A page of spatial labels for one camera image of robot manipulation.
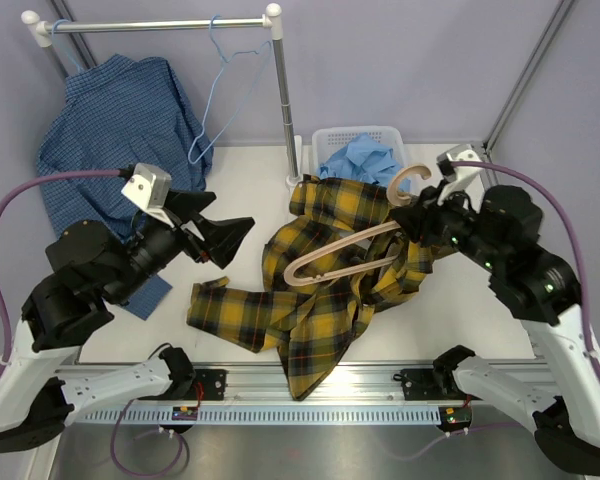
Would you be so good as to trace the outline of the light blue shirt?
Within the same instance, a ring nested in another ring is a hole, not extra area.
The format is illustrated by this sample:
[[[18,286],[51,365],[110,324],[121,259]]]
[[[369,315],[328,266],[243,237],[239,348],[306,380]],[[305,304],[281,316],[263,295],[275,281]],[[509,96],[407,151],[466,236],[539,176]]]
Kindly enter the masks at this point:
[[[391,147],[362,133],[320,163],[316,175],[320,179],[340,178],[388,187],[401,169]]]

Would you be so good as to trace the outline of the yellow plaid shirt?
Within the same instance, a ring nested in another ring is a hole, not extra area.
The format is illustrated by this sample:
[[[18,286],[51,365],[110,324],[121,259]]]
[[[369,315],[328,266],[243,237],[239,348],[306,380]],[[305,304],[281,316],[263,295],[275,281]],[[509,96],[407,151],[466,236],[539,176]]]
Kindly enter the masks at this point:
[[[292,194],[293,220],[265,244],[264,289],[229,287],[226,277],[193,286],[189,326],[253,353],[275,349],[281,363],[315,374],[337,365],[372,317],[409,301],[433,271],[435,260],[415,260],[414,243],[400,231],[367,246],[350,245],[299,270],[312,277],[396,255],[388,267],[303,287],[288,285],[285,268],[297,258],[387,221],[384,187],[307,176]]]

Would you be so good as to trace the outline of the wooden hanger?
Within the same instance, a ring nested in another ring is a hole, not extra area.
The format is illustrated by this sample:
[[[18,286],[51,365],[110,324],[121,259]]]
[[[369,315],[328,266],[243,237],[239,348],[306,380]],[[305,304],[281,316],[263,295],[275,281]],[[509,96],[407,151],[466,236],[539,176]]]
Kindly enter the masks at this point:
[[[392,206],[402,207],[407,206],[410,203],[408,195],[400,191],[400,184],[403,180],[413,175],[417,175],[421,179],[427,180],[431,177],[432,173],[426,165],[421,163],[413,164],[401,169],[392,178],[386,190],[387,199]],[[335,271],[330,271],[324,274],[318,274],[313,277],[300,278],[296,275],[299,269],[302,269],[306,265],[309,265],[310,263],[315,262],[329,254],[336,253],[342,250],[343,248],[359,243],[362,240],[373,238],[378,235],[393,232],[399,229],[400,225],[396,221],[389,221],[374,227],[367,228],[363,231],[349,235],[345,238],[341,238],[340,240],[337,240],[329,245],[321,247],[311,253],[303,255],[302,257],[291,262],[284,270],[283,278],[285,282],[290,286],[303,287],[320,282],[336,280],[342,277],[363,273],[384,266],[389,266],[397,258],[396,255],[389,256],[380,260],[350,266]]]

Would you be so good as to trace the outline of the light blue wire hanger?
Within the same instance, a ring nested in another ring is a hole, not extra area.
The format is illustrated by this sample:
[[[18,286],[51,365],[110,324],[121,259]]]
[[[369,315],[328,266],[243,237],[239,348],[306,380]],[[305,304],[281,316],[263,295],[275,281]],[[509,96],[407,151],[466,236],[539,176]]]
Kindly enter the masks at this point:
[[[221,19],[221,15],[214,15],[208,26],[209,39],[216,49],[220,67],[211,84],[200,121],[202,131],[194,137],[187,154],[191,166],[202,162],[202,158],[238,118],[273,55],[271,40],[265,40],[258,47],[225,51],[215,34]]]

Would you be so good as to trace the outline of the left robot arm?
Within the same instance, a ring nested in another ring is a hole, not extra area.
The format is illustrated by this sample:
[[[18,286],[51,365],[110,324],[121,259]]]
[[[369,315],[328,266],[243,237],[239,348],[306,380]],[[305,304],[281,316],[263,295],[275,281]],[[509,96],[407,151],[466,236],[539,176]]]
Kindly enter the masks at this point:
[[[255,221],[204,218],[201,210],[214,199],[212,192],[171,191],[168,220],[147,219],[126,243],[103,223],[82,220],[47,247],[53,272],[24,303],[0,378],[0,454],[35,449],[107,406],[182,399],[192,392],[195,371],[180,347],[99,376],[68,379],[58,369],[113,320],[108,305],[127,303],[180,253],[220,268],[233,260]]]

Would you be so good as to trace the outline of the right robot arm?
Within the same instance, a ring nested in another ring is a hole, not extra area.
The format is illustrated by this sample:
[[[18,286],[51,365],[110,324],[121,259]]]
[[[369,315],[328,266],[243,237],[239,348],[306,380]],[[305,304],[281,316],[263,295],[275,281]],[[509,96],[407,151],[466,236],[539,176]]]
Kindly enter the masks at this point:
[[[570,265],[538,243],[543,219],[516,186],[489,188],[478,211],[459,193],[426,188],[390,217],[423,246],[450,246],[490,275],[489,288],[536,341],[556,394],[502,373],[458,345],[433,362],[442,396],[487,402],[527,429],[544,455],[571,474],[600,477],[600,383],[587,352],[581,286]]]

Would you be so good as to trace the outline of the blue checkered shirt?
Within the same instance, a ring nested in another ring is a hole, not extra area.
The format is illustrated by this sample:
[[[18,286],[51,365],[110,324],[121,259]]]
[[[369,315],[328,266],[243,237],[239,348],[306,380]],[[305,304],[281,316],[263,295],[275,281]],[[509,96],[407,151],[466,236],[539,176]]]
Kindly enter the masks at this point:
[[[139,61],[115,54],[96,68],[69,77],[65,106],[52,122],[36,157],[38,176],[107,170],[145,163],[172,178],[172,188],[203,191],[210,172],[209,146],[184,87],[161,57]],[[106,179],[54,181],[41,187],[56,236],[80,220],[97,220],[121,241],[132,235],[135,206],[121,186]],[[146,320],[171,290],[153,277],[123,307]]]

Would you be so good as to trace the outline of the white plastic basket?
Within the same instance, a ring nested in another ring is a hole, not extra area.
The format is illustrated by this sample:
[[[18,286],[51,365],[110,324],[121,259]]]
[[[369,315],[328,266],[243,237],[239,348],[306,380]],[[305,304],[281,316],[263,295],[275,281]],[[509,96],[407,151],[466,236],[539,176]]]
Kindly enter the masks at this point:
[[[374,141],[391,147],[393,158],[402,167],[410,164],[402,136],[394,127],[379,125],[331,127],[316,130],[312,135],[309,172],[314,173],[318,166],[328,160],[332,154],[363,133],[368,134]]]

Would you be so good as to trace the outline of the white clothes rack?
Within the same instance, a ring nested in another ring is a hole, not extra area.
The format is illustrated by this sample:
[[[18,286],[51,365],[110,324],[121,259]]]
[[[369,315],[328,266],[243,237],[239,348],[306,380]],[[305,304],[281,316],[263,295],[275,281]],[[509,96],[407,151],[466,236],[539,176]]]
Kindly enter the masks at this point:
[[[41,48],[53,46],[52,37],[58,34],[79,35],[85,33],[107,32],[143,32],[143,31],[178,31],[205,30],[213,33],[217,29],[263,28],[271,33],[266,42],[275,60],[276,77],[282,111],[282,125],[285,137],[288,175],[286,184],[292,188],[301,180],[302,138],[294,133],[291,101],[286,72],[283,46],[282,8],[277,3],[266,6],[259,18],[213,17],[204,20],[146,20],[146,21],[113,21],[113,22],[76,22],[71,17],[54,22],[47,22],[32,11],[25,10],[21,21]]]

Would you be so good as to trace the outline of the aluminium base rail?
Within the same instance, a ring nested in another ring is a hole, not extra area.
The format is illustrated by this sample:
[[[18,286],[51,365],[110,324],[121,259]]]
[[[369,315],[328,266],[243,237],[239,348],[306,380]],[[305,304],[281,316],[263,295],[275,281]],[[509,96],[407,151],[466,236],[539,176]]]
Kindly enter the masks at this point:
[[[341,362],[319,373],[302,373],[281,362],[215,362],[193,365],[204,399],[254,402],[408,401],[460,399],[430,363]]]

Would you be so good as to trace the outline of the aluminium frame post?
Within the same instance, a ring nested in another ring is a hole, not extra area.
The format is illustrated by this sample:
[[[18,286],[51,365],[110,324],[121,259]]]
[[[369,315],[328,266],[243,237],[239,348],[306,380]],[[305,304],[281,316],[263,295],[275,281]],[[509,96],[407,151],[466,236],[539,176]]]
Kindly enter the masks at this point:
[[[506,130],[514,113],[522,102],[527,90],[543,64],[551,47],[557,40],[569,16],[578,4],[577,0],[560,0],[553,9],[549,20],[546,22],[538,40],[535,42],[531,53],[518,75],[504,105],[500,109],[494,124],[482,142],[482,149],[490,157],[498,140]]]

